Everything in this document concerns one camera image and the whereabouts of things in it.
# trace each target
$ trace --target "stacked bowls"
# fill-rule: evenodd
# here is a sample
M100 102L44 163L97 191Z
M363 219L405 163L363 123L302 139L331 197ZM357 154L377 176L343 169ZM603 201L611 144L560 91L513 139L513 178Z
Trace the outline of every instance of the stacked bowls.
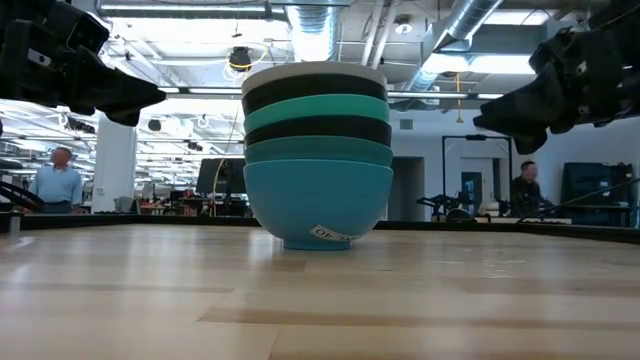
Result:
M244 168L260 224L301 250L344 250L384 212L393 171L386 79L360 65L273 67L242 85Z

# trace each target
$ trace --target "wooden tabletop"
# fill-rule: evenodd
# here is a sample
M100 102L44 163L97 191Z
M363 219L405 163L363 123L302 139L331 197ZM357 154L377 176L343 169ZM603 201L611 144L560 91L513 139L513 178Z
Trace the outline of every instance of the wooden tabletop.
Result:
M344 252L260 228L0 238L2 360L637 360L640 247L377 231Z

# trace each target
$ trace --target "white column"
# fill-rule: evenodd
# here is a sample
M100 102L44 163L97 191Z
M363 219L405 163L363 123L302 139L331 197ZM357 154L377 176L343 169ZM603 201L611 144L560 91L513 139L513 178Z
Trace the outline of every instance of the white column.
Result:
M114 211L114 199L133 197L136 174L136 128L100 115L91 211Z

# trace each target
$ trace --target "silver ductwork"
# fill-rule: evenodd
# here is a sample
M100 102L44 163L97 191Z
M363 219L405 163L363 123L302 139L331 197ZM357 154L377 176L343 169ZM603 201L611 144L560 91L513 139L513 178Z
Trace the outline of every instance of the silver ductwork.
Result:
M337 7L287 6L296 61L328 61L335 55Z
M426 61L436 50L444 49L459 42L470 44L471 37L496 10L502 0L456 0L451 15L438 23L429 25L425 34L423 53L425 63L406 82L403 91L427 91L438 77L430 72Z
M339 6L95 1L102 17L282 21L291 27L296 61L331 60L335 53Z

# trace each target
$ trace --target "ceiling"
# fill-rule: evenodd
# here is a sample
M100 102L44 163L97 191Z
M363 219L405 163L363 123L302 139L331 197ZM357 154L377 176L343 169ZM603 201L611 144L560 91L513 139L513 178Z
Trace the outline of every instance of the ceiling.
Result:
M89 2L95 5L94 1L74 1L74 5L83 8ZM117 4L221 4L204 0L113 1ZM421 48L427 24L448 16L452 2L402 1L399 5L397 14L410 15L412 30L407 34L390 32L382 56L384 63L378 68L396 89L400 89L422 66L421 56L424 54L421 55ZM533 32L544 24L555 22L550 20L553 16L575 21L584 16L586 5L597 6L598 3L508 0L489 17L483 28L510 25L511 29L518 27ZM356 0L351 6L340 8L336 60L360 63L367 32L372 28L373 6L373 1ZM383 20L387 11L385 8L382 12ZM111 37L100 52L105 64L162 87L237 88L252 73L295 61L291 31L282 21L193 19L188 13L172 18L103 17L102 21L111 30ZM227 57L236 46L250 49L254 65L248 75L229 71ZM434 85L441 91L502 94L527 84L534 77L532 74L465 71L458 78L441 75ZM473 109L478 105L477 101L463 101L461 104L462 108L471 109L465 112L469 117L473 116L476 111ZM416 129L453 131L459 129L452 128L456 126L455 121L451 121L450 116L441 115L455 113L458 106L458 101L442 100L434 111L395 113L392 118L410 116L417 124ZM50 109L4 100L0 101L0 116L5 138L1 157L19 161L25 168L38 167L48 162L53 148L67 146L77 155L74 166L83 171L85 180L92 178L96 137L70 130L68 121L80 121L99 131L97 116L78 116L68 113L65 108ZM432 124L425 125L424 119L432 119ZM151 131L148 127L151 120L159 120L162 130ZM202 158L241 155L243 146L238 141L244 136L243 120L239 101L229 98L169 99L144 109L138 126L138 182L193 183ZM202 150L190 150L186 139L202 146Z

